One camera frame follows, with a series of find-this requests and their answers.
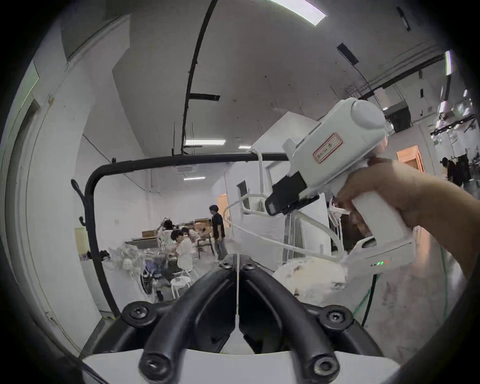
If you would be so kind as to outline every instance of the white stool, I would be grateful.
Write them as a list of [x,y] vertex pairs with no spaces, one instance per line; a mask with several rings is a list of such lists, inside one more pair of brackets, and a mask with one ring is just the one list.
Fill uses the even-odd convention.
[[176,299],[180,297],[180,294],[179,294],[180,288],[192,286],[192,279],[189,278],[188,276],[177,276],[170,281],[170,285],[172,286],[173,298]]

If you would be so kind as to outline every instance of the doorway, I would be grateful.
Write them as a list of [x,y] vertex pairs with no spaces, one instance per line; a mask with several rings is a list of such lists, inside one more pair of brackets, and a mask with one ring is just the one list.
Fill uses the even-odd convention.
[[412,168],[418,169],[421,173],[425,172],[418,145],[402,149],[396,153],[396,156],[399,162],[408,164]]
[[[221,194],[220,196],[217,197],[216,205],[218,206],[218,212],[221,215],[223,215],[223,211],[225,211],[225,208],[228,207],[228,196],[227,196],[226,193],[223,193],[223,194]],[[230,225],[230,210],[229,209],[225,212],[225,217],[223,219],[224,219],[223,226],[225,228],[231,228],[231,225]]]

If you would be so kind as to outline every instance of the orange door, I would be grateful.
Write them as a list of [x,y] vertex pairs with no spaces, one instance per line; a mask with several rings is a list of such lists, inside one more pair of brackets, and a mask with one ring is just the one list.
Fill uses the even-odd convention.
[[[225,211],[225,208],[228,207],[228,197],[227,197],[226,193],[218,196],[218,198],[216,200],[216,205],[218,205],[218,213],[220,213],[223,216],[223,211]],[[225,212],[224,219],[230,221],[230,210]],[[225,228],[230,228],[230,224],[227,223],[226,221],[224,221],[224,227]]]

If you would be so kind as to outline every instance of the person in white shirt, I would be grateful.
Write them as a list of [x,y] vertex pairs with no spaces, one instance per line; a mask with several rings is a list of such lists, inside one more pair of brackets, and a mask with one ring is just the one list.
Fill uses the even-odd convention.
[[184,271],[191,271],[193,269],[193,254],[195,248],[188,235],[185,235],[181,230],[174,229],[171,233],[171,239],[174,240],[177,246],[177,265]]
[[169,254],[175,251],[177,245],[170,237],[173,229],[174,228],[171,220],[165,220],[158,229],[156,241],[160,253]]

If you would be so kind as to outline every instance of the black plastic frame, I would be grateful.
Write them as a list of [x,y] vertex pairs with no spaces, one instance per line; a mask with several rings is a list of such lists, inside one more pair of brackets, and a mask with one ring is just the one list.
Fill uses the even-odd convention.
[[[262,154],[264,161],[288,161],[287,155],[284,153],[264,153]],[[98,282],[102,288],[102,292],[107,303],[115,317],[120,316],[120,310],[112,295],[110,286],[108,285],[105,271],[102,266],[102,259],[98,249],[98,241],[96,238],[95,225],[95,206],[94,194],[95,187],[104,176],[118,175],[151,168],[173,167],[177,165],[187,164],[207,164],[207,163],[227,163],[239,161],[257,161],[258,156],[253,153],[230,153],[230,154],[214,154],[214,155],[190,155],[190,156],[166,156],[154,157],[141,160],[122,161],[119,163],[106,164],[98,167],[92,172],[85,185],[85,194],[82,195],[78,184],[72,180],[72,186],[82,199],[85,209],[85,223],[88,234],[88,242],[90,244],[90,252],[95,267]]]

